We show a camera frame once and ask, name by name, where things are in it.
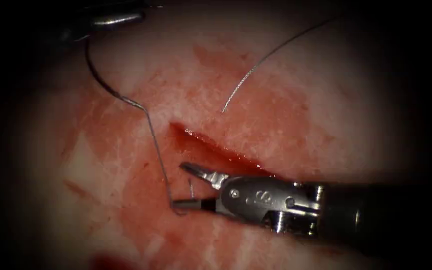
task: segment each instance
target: metal instrument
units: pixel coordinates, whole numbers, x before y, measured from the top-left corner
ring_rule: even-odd
[[[315,235],[323,186],[288,182],[275,177],[229,175],[183,162],[180,168],[219,190],[219,196],[183,199],[174,208],[201,209],[277,233]]]

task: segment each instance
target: instrument screw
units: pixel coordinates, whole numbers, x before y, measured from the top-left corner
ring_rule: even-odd
[[[286,199],[286,208],[292,208],[295,206],[295,199],[293,197],[289,197]]]
[[[240,197],[240,192],[237,189],[231,189],[229,191],[229,195],[231,196],[231,198],[236,199]]]

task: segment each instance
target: surgical needle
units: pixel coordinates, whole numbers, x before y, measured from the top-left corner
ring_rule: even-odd
[[[158,145],[158,140],[156,139],[155,131],[153,128],[153,124],[151,123],[151,118],[150,118],[150,114],[148,113],[148,110],[143,105],[139,104],[138,102],[131,100],[130,98],[128,98],[124,95],[121,95],[120,93],[115,91],[113,88],[111,88],[111,86],[109,86],[103,80],[103,78],[100,76],[100,74],[96,70],[96,68],[93,64],[93,61],[91,61],[91,58],[90,58],[90,39],[89,38],[86,40],[86,43],[84,46],[84,54],[86,57],[86,63],[89,67],[89,71],[91,72],[94,79],[104,88],[104,90],[106,90],[108,93],[110,93],[113,97],[115,97],[119,100],[122,100],[123,102],[125,102],[125,103],[127,103],[127,104],[129,104],[135,108],[142,110],[144,112],[144,115],[146,115],[147,123],[149,125],[149,130],[151,131],[152,140],[154,142],[154,147],[156,148],[157,159],[159,161],[159,165],[161,166],[162,176],[163,176],[164,183],[166,186],[166,194],[167,194],[167,197],[169,199],[169,207],[178,216],[186,215],[187,212],[178,212],[175,208],[173,208],[173,197],[171,196],[170,182],[168,180],[168,175],[166,173],[166,169],[165,169],[165,166],[163,163],[163,158],[161,157],[160,147]]]

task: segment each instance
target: dark cylindrical shaft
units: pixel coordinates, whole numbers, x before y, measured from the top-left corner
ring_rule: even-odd
[[[423,185],[328,185],[318,237],[368,256],[400,260],[424,248],[432,228],[432,196]]]

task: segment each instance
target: blood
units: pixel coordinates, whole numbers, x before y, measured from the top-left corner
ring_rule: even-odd
[[[267,171],[257,159],[251,159],[218,144],[213,138],[191,130],[179,122],[169,124],[175,150],[187,161],[232,175],[279,177]]]
[[[83,199],[83,200],[89,200],[90,202],[96,204],[96,205],[100,205],[101,202],[95,198],[92,194],[90,194],[89,192],[87,192],[86,190],[84,190],[82,187],[80,187],[79,185],[77,185],[76,183],[69,181],[67,179],[65,179],[63,181],[64,185],[66,186],[67,189],[69,189],[73,194],[75,194],[76,196],[78,196],[79,198]]]
[[[93,256],[89,263],[91,270],[138,270],[129,261],[104,253]]]

